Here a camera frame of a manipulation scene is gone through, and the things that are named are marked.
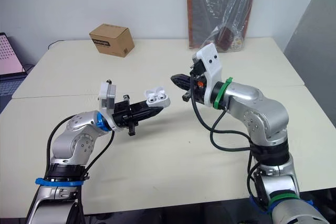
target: blue clamp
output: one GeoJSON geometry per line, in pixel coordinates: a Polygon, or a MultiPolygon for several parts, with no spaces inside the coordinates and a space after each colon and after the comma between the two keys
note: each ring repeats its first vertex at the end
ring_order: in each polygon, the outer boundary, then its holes
{"type": "Polygon", "coordinates": [[[35,184],[41,186],[81,186],[84,184],[84,181],[55,182],[55,181],[46,181],[42,178],[37,178],[35,180],[35,184]]]}
{"type": "Polygon", "coordinates": [[[104,121],[103,121],[103,116],[102,116],[102,114],[100,114],[100,112],[98,112],[98,114],[97,114],[97,123],[96,123],[96,126],[98,127],[98,128],[101,128],[103,131],[110,131],[107,127],[106,127],[106,125],[104,124],[104,121]]]}

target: white wall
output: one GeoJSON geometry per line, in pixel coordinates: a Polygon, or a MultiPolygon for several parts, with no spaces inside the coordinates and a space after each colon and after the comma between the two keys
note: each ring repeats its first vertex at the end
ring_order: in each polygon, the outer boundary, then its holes
{"type": "MultiPolygon", "coordinates": [[[[284,49],[310,0],[254,0],[248,36],[284,49]]],[[[186,0],[0,0],[0,23],[23,62],[36,63],[57,39],[88,39],[101,23],[134,38],[187,38],[186,0]]]]}

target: cardboard box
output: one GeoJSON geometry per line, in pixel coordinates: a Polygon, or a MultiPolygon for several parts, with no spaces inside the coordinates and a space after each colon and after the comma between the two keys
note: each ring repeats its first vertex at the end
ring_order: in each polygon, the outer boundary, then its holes
{"type": "Polygon", "coordinates": [[[125,57],[134,48],[127,27],[102,24],[90,32],[90,37],[98,51],[103,54],[125,57]]]}

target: white mount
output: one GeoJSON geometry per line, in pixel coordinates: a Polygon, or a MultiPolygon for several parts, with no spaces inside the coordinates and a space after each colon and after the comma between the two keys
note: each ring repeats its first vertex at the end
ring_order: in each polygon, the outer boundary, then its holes
{"type": "Polygon", "coordinates": [[[99,91],[99,112],[108,122],[111,129],[115,132],[122,131],[123,128],[120,128],[116,125],[113,120],[112,115],[114,114],[114,103],[116,102],[116,85],[112,85],[111,82],[102,82],[100,85],[99,91]]]}
{"type": "Polygon", "coordinates": [[[219,60],[219,55],[215,44],[210,43],[194,54],[194,63],[198,60],[203,62],[206,69],[206,72],[204,73],[206,78],[204,105],[212,107],[210,103],[211,92],[215,84],[219,81],[222,81],[222,63],[219,60]]]}

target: floor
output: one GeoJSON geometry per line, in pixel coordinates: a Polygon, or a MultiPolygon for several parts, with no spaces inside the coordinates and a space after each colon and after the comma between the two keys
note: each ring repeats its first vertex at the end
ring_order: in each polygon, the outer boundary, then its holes
{"type": "MultiPolygon", "coordinates": [[[[0,224],[24,224],[24,219],[0,219],[0,224]]],[[[272,223],[249,199],[209,202],[165,208],[86,216],[86,224],[237,224],[272,223]]]]}

